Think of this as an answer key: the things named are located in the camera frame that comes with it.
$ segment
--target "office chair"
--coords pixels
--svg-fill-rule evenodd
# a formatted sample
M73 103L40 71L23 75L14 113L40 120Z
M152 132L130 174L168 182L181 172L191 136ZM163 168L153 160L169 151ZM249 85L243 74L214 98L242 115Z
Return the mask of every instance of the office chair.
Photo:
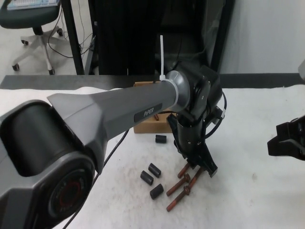
M48 66L49 74L54 75L55 70L50 62L47 52L47 44L66 44L68 41L52 37L55 33L63 36L62 29L56 26L54 30L43 32L42 25L53 22L59 15L60 5L45 8L26 10L7 10L10 0L5 0L0 9L0 26L6 29L27 29L33 28L34 34L30 37L21 37L23 45L28 46L26 50L12 63L14 71L19 70L18 62L31 55L38 47L43 50L44 58Z

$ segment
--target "box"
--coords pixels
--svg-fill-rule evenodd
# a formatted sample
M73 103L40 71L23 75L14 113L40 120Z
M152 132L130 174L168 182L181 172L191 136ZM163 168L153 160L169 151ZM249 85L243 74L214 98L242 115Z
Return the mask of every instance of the box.
M136 82L134 87L147 85L153 82ZM150 117L140 124L136 125L133 130L136 134L155 134L155 133L171 133L170 125L167 123L166 118L170 114L158 114L159 120L154 117Z

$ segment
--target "rusty bolt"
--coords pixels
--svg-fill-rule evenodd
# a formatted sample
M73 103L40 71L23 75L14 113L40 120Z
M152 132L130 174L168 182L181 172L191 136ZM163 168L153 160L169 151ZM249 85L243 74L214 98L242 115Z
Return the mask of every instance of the rusty bolt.
M189 169L190 166L191 166L191 164L190 164L190 163L187 163L187 164L183 167L183 169L178 173L178 178L179 178L179 179L184 175L184 173L186 173L186 171Z
M190 175L184 174L184 177L177 183L175 184L170 190L167 191L166 195L169 197L172 193L174 193L178 188L180 188L185 182L189 183L191 180Z
M178 204L178 202L182 200L182 198L185 197L186 195L189 195L190 192L191 192L190 187L184 186L182 193L180 193L179 196L177 196L176 199L174 199L174 201L170 203L169 206L167 206L166 210L170 212Z
M159 116L157 114L154 115L156 121L159 121Z
M200 169L197 171L197 173L195 174L195 176L192 178L189 186L190 188L192 188L194 186L194 184L196 183L198 177L201 175L201 173L204 171L204 169L202 167L200 167Z

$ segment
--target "white wall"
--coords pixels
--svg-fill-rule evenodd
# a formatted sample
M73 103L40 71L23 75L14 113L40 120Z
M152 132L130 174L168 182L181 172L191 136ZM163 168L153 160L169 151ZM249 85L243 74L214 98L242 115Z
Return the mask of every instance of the white wall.
M305 59L305 0L236 0L221 73L296 73Z

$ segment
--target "dark table edge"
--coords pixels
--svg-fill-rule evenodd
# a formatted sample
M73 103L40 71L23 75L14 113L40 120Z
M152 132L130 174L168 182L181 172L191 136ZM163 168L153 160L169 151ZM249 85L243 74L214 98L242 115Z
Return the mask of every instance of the dark table edge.
M158 80L157 75L6 75L0 89L76 90L96 87L126 88L134 82ZM298 73L221 74L223 88L278 88L305 84Z

